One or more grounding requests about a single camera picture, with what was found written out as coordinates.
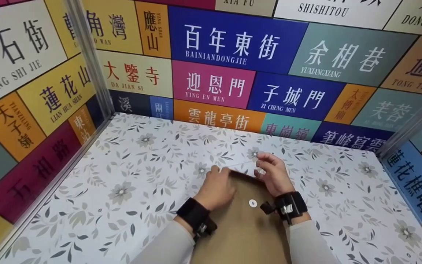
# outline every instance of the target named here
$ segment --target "brown cardboard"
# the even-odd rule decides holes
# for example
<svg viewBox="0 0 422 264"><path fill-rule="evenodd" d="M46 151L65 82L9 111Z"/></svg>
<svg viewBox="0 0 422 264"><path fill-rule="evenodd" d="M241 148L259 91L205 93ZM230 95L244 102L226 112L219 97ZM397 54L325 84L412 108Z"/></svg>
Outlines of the brown cardboard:
<svg viewBox="0 0 422 264"><path fill-rule="evenodd" d="M260 209L273 198L263 183L246 177L231 177L236 196L228 207L211 212L218 229L198 241L191 264L291 263L283 222ZM250 199L258 203L255 208L248 204Z"/></svg>

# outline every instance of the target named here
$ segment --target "floral table surface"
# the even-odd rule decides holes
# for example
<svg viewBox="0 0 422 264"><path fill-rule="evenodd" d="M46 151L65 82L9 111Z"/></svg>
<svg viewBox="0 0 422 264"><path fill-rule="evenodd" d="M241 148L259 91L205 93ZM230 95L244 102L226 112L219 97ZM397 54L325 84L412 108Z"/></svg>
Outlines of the floral table surface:
<svg viewBox="0 0 422 264"><path fill-rule="evenodd" d="M213 164L286 162L341 263L422 264L422 227L371 152L117 114L1 264L129 264Z"/></svg>

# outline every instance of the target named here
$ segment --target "wrist strap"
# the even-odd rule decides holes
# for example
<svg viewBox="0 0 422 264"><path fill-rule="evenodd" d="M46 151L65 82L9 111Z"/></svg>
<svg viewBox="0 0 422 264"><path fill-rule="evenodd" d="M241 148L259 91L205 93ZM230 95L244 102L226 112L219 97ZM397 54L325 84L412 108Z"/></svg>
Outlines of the wrist strap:
<svg viewBox="0 0 422 264"><path fill-rule="evenodd" d="M177 210L177 215L189 224L196 234L195 242L206 234L211 235L217 229L218 226L210 219L209 214L210 211L193 198L189 198Z"/></svg>

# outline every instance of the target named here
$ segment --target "sleeve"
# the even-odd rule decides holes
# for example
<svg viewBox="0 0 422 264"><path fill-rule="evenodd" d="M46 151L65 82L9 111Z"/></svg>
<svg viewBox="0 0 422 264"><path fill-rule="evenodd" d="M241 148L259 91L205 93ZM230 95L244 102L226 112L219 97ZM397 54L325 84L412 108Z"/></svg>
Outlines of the sleeve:
<svg viewBox="0 0 422 264"><path fill-rule="evenodd" d="M339 264L313 221L305 221L286 229L292 264Z"/></svg>
<svg viewBox="0 0 422 264"><path fill-rule="evenodd" d="M195 242L190 233L172 221L131 264L179 264L193 252Z"/></svg>

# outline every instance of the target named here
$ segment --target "blue sign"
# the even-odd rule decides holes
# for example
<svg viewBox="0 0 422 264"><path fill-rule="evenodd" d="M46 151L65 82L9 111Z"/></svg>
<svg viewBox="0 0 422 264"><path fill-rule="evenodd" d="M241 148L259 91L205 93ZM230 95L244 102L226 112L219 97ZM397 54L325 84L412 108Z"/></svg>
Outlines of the blue sign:
<svg viewBox="0 0 422 264"><path fill-rule="evenodd" d="M393 132L385 130L322 122L312 142L375 152L392 135Z"/></svg>
<svg viewBox="0 0 422 264"><path fill-rule="evenodd" d="M135 114L150 117L151 104L149 103L149 95L141 95L134 92L122 92L109 90L110 98L114 103L115 112Z"/></svg>
<svg viewBox="0 0 422 264"><path fill-rule="evenodd" d="M403 193L410 208L422 222L422 155L406 142L394 154L382 160L392 181Z"/></svg>
<svg viewBox="0 0 422 264"><path fill-rule="evenodd" d="M247 109L323 120L344 87L339 82L258 72Z"/></svg>
<svg viewBox="0 0 422 264"><path fill-rule="evenodd" d="M169 6L173 60L287 74L308 23Z"/></svg>
<svg viewBox="0 0 422 264"><path fill-rule="evenodd" d="M151 96L151 113L153 117L174 119L174 100L171 98Z"/></svg>

